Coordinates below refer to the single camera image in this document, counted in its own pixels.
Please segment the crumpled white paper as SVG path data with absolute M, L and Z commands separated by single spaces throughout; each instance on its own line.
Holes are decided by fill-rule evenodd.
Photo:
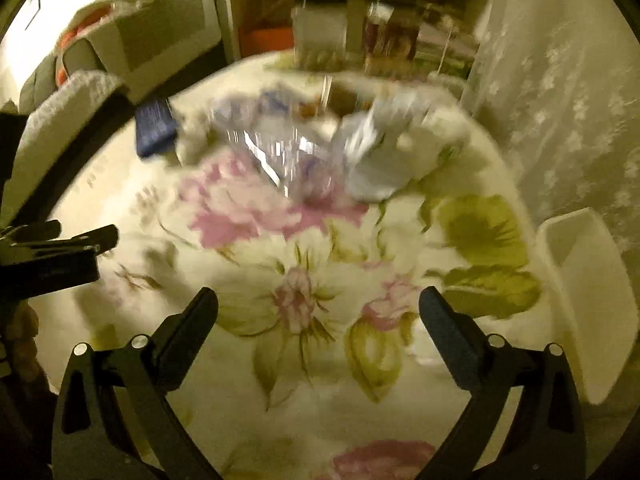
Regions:
M 348 195 L 379 203 L 460 155 L 471 130 L 469 119 L 446 96 L 395 92 L 342 119 L 331 150 Z

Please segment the white plastic trash bin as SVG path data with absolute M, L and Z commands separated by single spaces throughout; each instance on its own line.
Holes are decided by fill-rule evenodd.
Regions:
M 601 404 L 623 373 L 639 331 L 625 263 L 591 208 L 542 222 L 536 248 L 549 280 L 554 341 L 567 356 L 580 400 Z

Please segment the white knit blanket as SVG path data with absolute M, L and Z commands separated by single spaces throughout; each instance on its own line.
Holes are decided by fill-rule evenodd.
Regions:
M 109 99 L 124 105 L 126 93 L 119 76 L 80 70 L 26 117 L 2 193 L 2 226 L 21 218 L 32 221 L 55 203 L 73 177 L 73 151 L 82 142 L 82 130 Z

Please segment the white lidded jar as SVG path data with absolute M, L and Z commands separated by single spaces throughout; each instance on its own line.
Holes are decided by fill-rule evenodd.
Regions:
M 296 67 L 307 72 L 338 72 L 346 52 L 344 6 L 304 4 L 292 10 Z

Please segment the white lace curtain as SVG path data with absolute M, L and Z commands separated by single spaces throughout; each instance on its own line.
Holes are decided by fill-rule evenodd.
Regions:
M 535 221 L 590 207 L 639 266 L 639 45 L 613 0 L 491 0 L 464 92 Z

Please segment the dark blue small box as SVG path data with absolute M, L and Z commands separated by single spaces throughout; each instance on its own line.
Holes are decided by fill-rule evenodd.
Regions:
M 134 147 L 139 158 L 164 154 L 175 147 L 178 122 L 167 100 L 143 103 L 134 112 L 136 138 Z

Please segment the orange storage box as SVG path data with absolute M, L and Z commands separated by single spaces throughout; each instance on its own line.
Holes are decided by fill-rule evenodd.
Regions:
M 271 51 L 294 48 L 292 27 L 260 28 L 239 30 L 239 44 L 242 58 Z

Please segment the brown glass jar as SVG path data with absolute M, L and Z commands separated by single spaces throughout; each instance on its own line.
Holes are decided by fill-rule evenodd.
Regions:
M 415 8 L 371 3 L 364 21 L 364 70 L 370 76 L 408 78 L 421 17 Z

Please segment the floral tablecloth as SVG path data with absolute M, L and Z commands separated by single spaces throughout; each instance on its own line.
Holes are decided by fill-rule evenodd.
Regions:
M 216 479 L 422 479 L 471 395 L 420 319 L 421 292 L 515 348 L 553 344 L 532 230 L 463 110 L 464 151 L 387 200 L 358 202 L 343 179 L 325 203 L 290 200 L 209 120 L 213 99 L 277 84 L 312 104 L 321 88 L 274 55 L 235 64 L 175 98 L 186 134 L 168 154 L 139 158 L 126 125 L 64 185 L 64 234 L 112 224 L 119 240 L 94 283 L 37 301 L 44 365 L 61 391 L 76 344 L 153 335 L 207 287 L 216 323 L 166 399 Z M 459 107 L 442 82 L 346 86 L 371 105 L 416 91 Z

